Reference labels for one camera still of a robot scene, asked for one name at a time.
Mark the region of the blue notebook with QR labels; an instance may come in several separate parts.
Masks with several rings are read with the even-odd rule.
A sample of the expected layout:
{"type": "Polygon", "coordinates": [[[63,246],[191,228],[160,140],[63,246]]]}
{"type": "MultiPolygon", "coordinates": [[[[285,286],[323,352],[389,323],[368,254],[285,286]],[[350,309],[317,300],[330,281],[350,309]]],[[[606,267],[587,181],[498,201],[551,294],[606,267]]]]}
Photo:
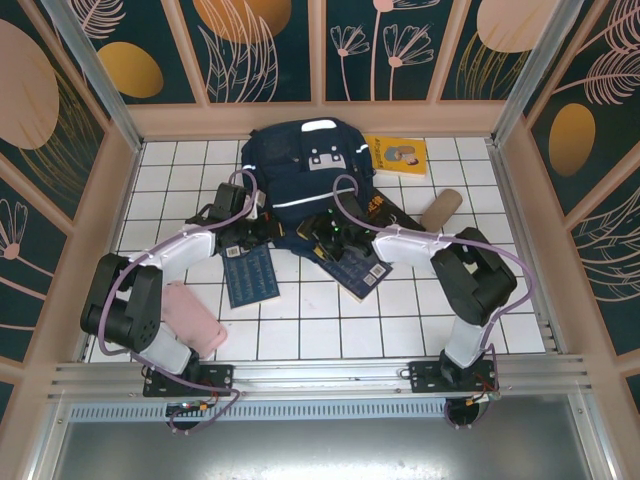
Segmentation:
{"type": "Polygon", "coordinates": [[[331,261],[311,253],[308,259],[319,265],[358,301],[363,301],[393,270],[390,264],[381,261],[375,254],[360,258],[347,251],[339,261],[331,261]]]}
{"type": "Polygon", "coordinates": [[[280,291],[270,249],[260,245],[250,251],[230,248],[236,257],[224,257],[223,266],[231,309],[278,298],[280,291]]]}

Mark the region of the black book with yellow title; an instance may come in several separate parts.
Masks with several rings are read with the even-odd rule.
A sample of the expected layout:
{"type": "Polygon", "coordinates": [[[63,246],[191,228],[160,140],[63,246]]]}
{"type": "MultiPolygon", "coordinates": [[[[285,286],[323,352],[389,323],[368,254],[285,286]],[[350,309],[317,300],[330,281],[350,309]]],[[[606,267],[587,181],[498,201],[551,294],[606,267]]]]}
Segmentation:
{"type": "Polygon", "coordinates": [[[402,228],[424,231],[424,228],[380,190],[375,189],[367,207],[370,223],[379,227],[399,225],[402,228]]]}

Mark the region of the navy blue school backpack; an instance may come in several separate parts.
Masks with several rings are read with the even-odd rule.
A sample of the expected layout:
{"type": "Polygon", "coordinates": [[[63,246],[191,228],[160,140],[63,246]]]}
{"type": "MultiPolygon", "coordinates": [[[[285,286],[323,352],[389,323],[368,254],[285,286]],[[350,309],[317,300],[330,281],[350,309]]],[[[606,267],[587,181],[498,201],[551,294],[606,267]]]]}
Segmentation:
{"type": "Polygon", "coordinates": [[[333,117],[296,120],[250,133],[241,149],[241,165],[252,172],[260,191],[266,194],[266,209],[284,229],[273,241],[314,262],[315,242],[300,237],[299,225],[334,205],[333,184],[343,174],[338,190],[356,189],[362,209],[374,194],[371,154],[363,134],[333,117]]]}

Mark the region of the pink soft pouch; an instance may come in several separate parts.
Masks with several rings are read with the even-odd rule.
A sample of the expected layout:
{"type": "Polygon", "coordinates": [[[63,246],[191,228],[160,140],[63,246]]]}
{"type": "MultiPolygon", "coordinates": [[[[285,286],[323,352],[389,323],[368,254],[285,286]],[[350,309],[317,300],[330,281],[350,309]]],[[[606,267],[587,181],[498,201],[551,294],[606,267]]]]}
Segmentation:
{"type": "Polygon", "coordinates": [[[228,336],[215,315],[182,282],[163,288],[161,320],[201,358],[210,358],[228,336]]]}

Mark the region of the brown cylindrical pencil case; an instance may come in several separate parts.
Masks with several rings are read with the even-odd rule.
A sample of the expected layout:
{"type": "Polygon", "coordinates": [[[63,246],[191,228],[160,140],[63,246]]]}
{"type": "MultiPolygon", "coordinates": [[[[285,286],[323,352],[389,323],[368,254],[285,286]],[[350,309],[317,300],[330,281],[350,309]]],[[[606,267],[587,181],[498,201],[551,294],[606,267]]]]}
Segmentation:
{"type": "Polygon", "coordinates": [[[459,192],[453,189],[441,191],[422,213],[421,226],[430,233],[438,233],[463,203],[459,192]]]}

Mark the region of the yellow paperback book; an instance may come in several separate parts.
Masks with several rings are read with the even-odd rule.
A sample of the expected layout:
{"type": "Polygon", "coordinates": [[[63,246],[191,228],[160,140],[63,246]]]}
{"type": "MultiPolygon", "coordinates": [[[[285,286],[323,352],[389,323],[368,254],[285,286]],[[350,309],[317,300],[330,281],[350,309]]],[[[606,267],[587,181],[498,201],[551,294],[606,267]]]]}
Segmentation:
{"type": "Polygon", "coordinates": [[[366,135],[372,165],[377,173],[425,177],[428,173],[426,143],[400,137],[366,135]]]}

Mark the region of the grey metal sheet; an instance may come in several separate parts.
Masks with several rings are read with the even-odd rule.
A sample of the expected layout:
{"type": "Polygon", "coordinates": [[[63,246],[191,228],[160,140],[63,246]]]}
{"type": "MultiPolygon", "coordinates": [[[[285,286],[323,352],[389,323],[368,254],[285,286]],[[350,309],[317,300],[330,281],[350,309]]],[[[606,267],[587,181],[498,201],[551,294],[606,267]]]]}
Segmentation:
{"type": "Polygon", "coordinates": [[[438,419],[222,422],[192,437],[155,423],[70,426],[54,480],[609,480],[565,418],[542,429],[438,419]]]}

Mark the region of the long aluminium base rail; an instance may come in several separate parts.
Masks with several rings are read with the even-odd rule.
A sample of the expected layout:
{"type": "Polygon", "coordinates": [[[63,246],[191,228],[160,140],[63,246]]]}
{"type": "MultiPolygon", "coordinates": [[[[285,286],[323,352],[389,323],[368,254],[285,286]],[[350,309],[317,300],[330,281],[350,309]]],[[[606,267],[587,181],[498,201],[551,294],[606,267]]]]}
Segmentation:
{"type": "MultiPolygon", "coordinates": [[[[401,377],[409,358],[238,361],[233,386],[246,400],[408,397],[401,377]]],[[[66,402],[142,399],[137,363],[63,363],[55,367],[46,398],[66,402]]],[[[573,394],[592,381],[577,355],[518,354],[497,357],[500,391],[508,395],[573,394]]]]}

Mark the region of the right aluminium side rail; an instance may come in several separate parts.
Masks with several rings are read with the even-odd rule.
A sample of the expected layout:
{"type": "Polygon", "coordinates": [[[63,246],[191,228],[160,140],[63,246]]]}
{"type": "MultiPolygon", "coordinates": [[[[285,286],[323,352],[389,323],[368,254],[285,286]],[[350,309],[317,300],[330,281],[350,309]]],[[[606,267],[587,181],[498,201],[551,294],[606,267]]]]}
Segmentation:
{"type": "Polygon", "coordinates": [[[567,353],[566,342],[562,336],[554,307],[548,298],[548,288],[540,269],[534,241],[515,180],[510,172],[507,156],[502,147],[495,146],[490,141],[488,141],[487,148],[519,258],[526,264],[531,271],[531,276],[536,281],[535,291],[532,293],[530,301],[541,332],[545,352],[564,355],[567,353]]]}

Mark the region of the left aluminium corner post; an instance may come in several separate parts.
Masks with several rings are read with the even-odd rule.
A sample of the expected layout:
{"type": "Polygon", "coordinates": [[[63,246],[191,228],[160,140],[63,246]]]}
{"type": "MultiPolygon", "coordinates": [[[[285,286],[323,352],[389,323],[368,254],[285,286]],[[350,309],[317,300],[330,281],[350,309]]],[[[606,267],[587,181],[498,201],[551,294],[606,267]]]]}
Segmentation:
{"type": "Polygon", "coordinates": [[[40,0],[62,40],[135,153],[141,136],[92,40],[106,40],[126,17],[124,0],[40,0]]]}

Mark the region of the aluminium corner post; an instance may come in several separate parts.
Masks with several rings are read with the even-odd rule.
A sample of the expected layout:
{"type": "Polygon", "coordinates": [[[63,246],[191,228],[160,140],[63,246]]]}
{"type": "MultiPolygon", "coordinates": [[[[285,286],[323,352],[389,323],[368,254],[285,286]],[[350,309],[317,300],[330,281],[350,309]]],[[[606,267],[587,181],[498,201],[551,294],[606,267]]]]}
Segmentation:
{"type": "Polygon", "coordinates": [[[62,40],[135,153],[141,136],[92,40],[106,40],[126,17],[124,0],[40,0],[62,40]]]}
{"type": "Polygon", "coordinates": [[[563,42],[576,24],[584,4],[585,0],[558,0],[549,19],[543,23],[544,29],[536,40],[491,132],[491,147],[499,149],[508,139],[525,106],[550,70],[563,42]]]}

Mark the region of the right aluminium corner post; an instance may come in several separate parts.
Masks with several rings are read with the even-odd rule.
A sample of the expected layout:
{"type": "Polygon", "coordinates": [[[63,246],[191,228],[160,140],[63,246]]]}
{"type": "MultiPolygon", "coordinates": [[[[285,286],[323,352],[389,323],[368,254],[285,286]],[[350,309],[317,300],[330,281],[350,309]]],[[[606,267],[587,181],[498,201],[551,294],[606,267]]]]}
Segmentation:
{"type": "Polygon", "coordinates": [[[536,40],[491,132],[491,147],[499,149],[508,139],[525,106],[550,70],[563,42],[576,24],[584,4],[585,0],[558,0],[549,19],[543,23],[544,29],[536,40]]]}

